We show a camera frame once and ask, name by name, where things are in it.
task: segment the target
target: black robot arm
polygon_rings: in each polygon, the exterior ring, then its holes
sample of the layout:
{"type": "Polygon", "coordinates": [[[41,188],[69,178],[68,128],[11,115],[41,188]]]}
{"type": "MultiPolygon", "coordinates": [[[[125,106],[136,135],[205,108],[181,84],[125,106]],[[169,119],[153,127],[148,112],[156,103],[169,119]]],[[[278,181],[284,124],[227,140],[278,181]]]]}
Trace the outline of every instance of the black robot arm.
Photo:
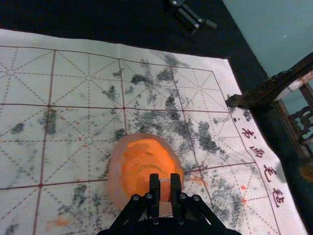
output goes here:
{"type": "Polygon", "coordinates": [[[181,192],[179,174],[171,174],[173,217],[159,217],[160,181],[150,175],[150,190],[131,197],[109,229],[97,235],[241,235],[227,229],[199,195],[181,192]]]}

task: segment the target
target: orange object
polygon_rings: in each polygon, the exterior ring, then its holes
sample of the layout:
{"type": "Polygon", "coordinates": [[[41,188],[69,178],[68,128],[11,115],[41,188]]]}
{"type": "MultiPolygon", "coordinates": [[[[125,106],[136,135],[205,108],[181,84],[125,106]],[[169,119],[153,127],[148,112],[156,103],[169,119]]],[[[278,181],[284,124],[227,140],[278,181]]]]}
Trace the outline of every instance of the orange object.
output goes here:
{"type": "Polygon", "coordinates": [[[109,167],[109,194],[120,209],[133,194],[149,192],[150,174],[158,173],[161,201],[170,201],[170,175],[178,173],[183,183],[183,169],[171,147],[160,137],[133,134],[123,137],[114,148],[109,167]]]}

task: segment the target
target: chinese character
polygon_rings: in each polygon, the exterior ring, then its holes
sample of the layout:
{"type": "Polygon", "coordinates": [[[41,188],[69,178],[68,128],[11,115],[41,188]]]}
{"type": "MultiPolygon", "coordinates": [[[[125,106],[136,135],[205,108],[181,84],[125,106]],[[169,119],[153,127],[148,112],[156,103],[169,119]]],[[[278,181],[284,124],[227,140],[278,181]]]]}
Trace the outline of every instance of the chinese character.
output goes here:
{"type": "Polygon", "coordinates": [[[264,168],[265,168],[264,170],[265,177],[268,180],[268,182],[271,182],[271,180],[268,179],[268,175],[266,173],[268,173],[271,176],[272,174],[276,174],[276,171],[272,167],[266,167],[266,165],[264,165],[264,168]]]}
{"type": "Polygon", "coordinates": [[[280,195],[283,195],[283,193],[279,189],[273,188],[273,190],[274,190],[273,192],[274,202],[278,208],[279,207],[278,204],[284,203],[284,197],[279,197],[280,195]]]}
{"type": "Polygon", "coordinates": [[[264,151],[260,148],[255,148],[254,146],[251,146],[250,149],[255,153],[255,156],[258,158],[261,158],[264,154],[264,151]]]}
{"type": "Polygon", "coordinates": [[[250,137],[253,136],[256,139],[256,137],[254,136],[254,132],[250,131],[249,129],[244,129],[244,128],[242,128],[242,129],[244,131],[244,132],[242,132],[242,134],[244,134],[245,137],[250,139],[250,137]]]}

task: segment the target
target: black metal clamp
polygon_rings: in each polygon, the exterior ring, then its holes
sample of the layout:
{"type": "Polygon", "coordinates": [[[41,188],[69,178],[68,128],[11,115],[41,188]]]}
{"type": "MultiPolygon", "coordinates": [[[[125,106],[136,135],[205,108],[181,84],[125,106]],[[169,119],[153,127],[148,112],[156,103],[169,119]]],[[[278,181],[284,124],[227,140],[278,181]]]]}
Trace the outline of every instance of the black metal clamp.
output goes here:
{"type": "Polygon", "coordinates": [[[167,15],[176,18],[189,32],[194,34],[199,28],[206,27],[215,29],[217,24],[198,16],[185,0],[169,0],[167,15]]]}
{"type": "Polygon", "coordinates": [[[179,174],[171,174],[173,217],[159,217],[160,181],[150,175],[144,196],[131,197],[109,229],[97,235],[240,235],[227,229],[199,195],[181,192],[179,174]]]}

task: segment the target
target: calligraphy practice cloth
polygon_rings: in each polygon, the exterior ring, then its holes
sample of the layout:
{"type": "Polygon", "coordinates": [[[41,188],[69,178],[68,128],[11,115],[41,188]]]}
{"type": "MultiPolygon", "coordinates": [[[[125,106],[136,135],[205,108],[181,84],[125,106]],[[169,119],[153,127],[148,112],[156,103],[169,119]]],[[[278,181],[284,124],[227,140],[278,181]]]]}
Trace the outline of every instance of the calligraphy practice cloth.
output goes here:
{"type": "Polygon", "coordinates": [[[278,157],[227,59],[0,30],[1,234],[97,234],[120,211],[108,166],[120,138],[175,151],[183,191],[243,235],[305,235],[278,157]]]}

